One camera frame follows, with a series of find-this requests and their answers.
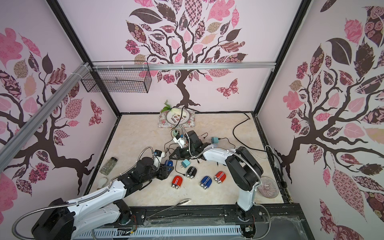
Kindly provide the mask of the blue electric shaver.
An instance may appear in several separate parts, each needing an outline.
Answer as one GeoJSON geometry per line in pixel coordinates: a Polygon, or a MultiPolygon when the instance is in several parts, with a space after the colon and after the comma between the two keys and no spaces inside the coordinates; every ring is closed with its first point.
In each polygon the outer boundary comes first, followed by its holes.
{"type": "Polygon", "coordinates": [[[200,186],[206,190],[208,189],[212,184],[212,178],[209,176],[203,177],[203,179],[200,181],[200,186]]]}
{"type": "Polygon", "coordinates": [[[172,160],[166,160],[165,166],[167,167],[168,171],[172,171],[174,169],[174,163],[172,160]]]}

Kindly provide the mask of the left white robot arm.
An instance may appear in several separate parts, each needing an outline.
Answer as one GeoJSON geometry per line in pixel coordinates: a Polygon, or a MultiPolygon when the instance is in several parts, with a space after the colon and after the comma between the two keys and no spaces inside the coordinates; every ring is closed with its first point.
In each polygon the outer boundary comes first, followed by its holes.
{"type": "Polygon", "coordinates": [[[52,201],[31,229],[36,240],[72,240],[79,235],[126,218],[131,209],[123,199],[145,188],[153,179],[166,179],[174,168],[144,157],[110,186],[67,202],[52,201]]]}

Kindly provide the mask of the green leaf sprig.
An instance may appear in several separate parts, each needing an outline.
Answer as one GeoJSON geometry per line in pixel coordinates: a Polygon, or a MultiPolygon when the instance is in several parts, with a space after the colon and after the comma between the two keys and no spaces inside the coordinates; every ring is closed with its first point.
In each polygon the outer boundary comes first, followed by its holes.
{"type": "Polygon", "coordinates": [[[171,111],[173,107],[168,103],[168,101],[164,102],[165,106],[161,109],[161,113],[171,111]]]}

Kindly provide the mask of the aluminium rail back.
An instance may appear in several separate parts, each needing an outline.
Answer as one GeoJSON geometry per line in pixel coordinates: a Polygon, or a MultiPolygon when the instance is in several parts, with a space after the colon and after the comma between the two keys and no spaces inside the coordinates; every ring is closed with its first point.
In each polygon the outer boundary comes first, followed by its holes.
{"type": "Polygon", "coordinates": [[[197,63],[197,64],[149,64],[144,62],[143,64],[130,64],[126,62],[117,62],[115,65],[103,62],[102,65],[96,65],[97,62],[93,62],[93,70],[111,71],[118,70],[149,70],[149,71],[168,71],[168,70],[208,70],[208,69],[274,69],[276,63],[274,62],[241,62],[241,63],[197,63]]]}

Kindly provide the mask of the pale green vegetable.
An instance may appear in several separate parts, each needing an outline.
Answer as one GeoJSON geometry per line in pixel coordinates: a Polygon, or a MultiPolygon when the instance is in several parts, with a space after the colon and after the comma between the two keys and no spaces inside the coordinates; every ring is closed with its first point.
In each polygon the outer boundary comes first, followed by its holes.
{"type": "Polygon", "coordinates": [[[179,115],[179,116],[181,116],[182,113],[183,113],[183,110],[179,109],[179,108],[172,108],[170,110],[170,113],[171,113],[171,115],[179,115]]]}

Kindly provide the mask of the aluminium rail left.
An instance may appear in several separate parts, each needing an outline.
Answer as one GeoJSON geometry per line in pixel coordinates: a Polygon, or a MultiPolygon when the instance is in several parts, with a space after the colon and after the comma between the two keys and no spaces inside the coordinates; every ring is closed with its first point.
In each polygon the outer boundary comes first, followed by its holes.
{"type": "Polygon", "coordinates": [[[63,100],[72,87],[74,87],[91,69],[89,63],[82,63],[69,75],[68,79],[57,89],[38,111],[21,127],[15,137],[1,149],[1,172],[15,158],[16,154],[28,142],[53,110],[63,100]]]}

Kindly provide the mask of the teal USB charger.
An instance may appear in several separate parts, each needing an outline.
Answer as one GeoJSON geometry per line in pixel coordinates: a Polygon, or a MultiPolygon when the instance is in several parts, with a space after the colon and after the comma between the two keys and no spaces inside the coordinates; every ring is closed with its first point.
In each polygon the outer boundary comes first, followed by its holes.
{"type": "Polygon", "coordinates": [[[183,168],[188,168],[191,165],[191,162],[189,160],[183,160],[181,164],[183,168]]]}
{"type": "Polygon", "coordinates": [[[219,139],[218,137],[212,137],[212,138],[211,138],[211,142],[212,142],[212,144],[218,144],[219,141],[220,141],[220,139],[219,139]]]}

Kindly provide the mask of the glass spice jar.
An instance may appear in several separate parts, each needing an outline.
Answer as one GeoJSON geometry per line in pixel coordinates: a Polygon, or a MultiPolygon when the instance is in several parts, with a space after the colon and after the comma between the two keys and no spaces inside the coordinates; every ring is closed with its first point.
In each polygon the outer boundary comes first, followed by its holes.
{"type": "Polygon", "coordinates": [[[118,159],[115,157],[111,157],[101,168],[100,168],[100,173],[102,175],[108,176],[114,167],[116,166],[118,162],[118,159]]]}

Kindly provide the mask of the white plate with red print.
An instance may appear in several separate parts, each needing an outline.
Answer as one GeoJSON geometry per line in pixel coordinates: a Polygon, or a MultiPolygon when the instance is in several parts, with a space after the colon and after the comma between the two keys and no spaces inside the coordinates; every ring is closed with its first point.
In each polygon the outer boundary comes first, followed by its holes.
{"type": "Polygon", "coordinates": [[[187,123],[191,118],[191,113],[188,110],[185,110],[185,109],[182,109],[182,110],[183,110],[183,113],[181,116],[171,115],[170,111],[168,111],[166,114],[166,121],[173,126],[176,126],[177,124],[183,125],[187,123]]]}

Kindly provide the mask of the black electric shaver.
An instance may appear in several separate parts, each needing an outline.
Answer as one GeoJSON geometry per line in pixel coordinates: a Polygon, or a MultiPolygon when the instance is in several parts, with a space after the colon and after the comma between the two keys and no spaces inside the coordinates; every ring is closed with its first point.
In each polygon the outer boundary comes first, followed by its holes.
{"type": "Polygon", "coordinates": [[[197,174],[197,169],[195,167],[189,167],[186,172],[186,177],[189,179],[193,179],[197,174]]]}

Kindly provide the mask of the red electric shaver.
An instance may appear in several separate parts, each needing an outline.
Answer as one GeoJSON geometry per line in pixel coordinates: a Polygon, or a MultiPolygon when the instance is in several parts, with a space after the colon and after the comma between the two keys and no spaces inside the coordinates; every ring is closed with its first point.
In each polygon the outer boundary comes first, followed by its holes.
{"type": "Polygon", "coordinates": [[[182,186],[183,178],[181,176],[175,176],[172,181],[172,188],[179,189],[182,186]]]}
{"type": "Polygon", "coordinates": [[[217,173],[215,174],[215,176],[214,176],[214,180],[215,180],[215,182],[216,182],[217,184],[221,184],[221,183],[223,183],[223,182],[225,181],[226,177],[227,177],[227,175],[226,175],[225,172],[223,172],[223,171],[219,171],[219,172],[217,172],[217,173]]]}

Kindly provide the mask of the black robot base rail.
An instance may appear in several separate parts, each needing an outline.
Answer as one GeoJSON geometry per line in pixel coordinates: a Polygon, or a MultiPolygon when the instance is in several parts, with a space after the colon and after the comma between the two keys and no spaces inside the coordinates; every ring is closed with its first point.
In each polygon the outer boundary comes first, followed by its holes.
{"type": "Polygon", "coordinates": [[[235,205],[133,207],[126,225],[117,229],[131,233],[138,228],[229,226],[241,227],[241,236],[162,237],[124,240],[313,240],[314,235],[298,204],[257,204],[247,220],[240,220],[235,205]]]}

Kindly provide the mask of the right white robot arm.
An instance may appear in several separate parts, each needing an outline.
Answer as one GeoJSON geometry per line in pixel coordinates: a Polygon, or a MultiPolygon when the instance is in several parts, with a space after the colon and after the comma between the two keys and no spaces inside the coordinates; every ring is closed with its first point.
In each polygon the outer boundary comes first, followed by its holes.
{"type": "Polygon", "coordinates": [[[264,170],[247,148],[224,149],[218,147],[214,141],[204,143],[195,131],[182,134],[177,130],[172,130],[171,135],[173,142],[178,145],[170,154],[171,160],[202,159],[226,166],[240,189],[236,202],[238,209],[244,213],[252,209],[255,191],[262,184],[261,175],[264,170]]]}

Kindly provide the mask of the aluminium rail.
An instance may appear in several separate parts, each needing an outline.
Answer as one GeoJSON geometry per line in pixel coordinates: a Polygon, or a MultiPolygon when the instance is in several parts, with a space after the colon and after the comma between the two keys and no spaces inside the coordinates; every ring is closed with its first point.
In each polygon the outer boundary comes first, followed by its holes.
{"type": "Polygon", "coordinates": [[[149,70],[149,71],[168,71],[168,70],[208,70],[208,69],[274,69],[276,63],[274,62],[241,62],[241,63],[197,63],[197,64],[149,64],[144,62],[143,64],[130,64],[126,62],[117,62],[115,65],[103,62],[102,65],[96,65],[97,62],[93,62],[93,70],[111,71],[118,70],[149,70]]]}
{"type": "Polygon", "coordinates": [[[82,63],[69,75],[68,79],[57,89],[38,111],[21,127],[15,137],[1,149],[1,172],[15,158],[16,154],[28,142],[53,110],[63,100],[72,87],[74,87],[91,69],[89,63],[82,63]]]}

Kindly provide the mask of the floral rectangular tray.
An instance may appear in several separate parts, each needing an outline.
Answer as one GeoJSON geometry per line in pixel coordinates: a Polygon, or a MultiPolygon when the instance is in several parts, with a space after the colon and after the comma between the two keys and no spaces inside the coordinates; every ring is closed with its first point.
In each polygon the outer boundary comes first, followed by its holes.
{"type": "Polygon", "coordinates": [[[181,125],[185,128],[195,127],[195,112],[192,110],[183,110],[182,114],[177,114],[171,111],[165,111],[160,114],[158,128],[173,128],[176,125],[181,125]]]}

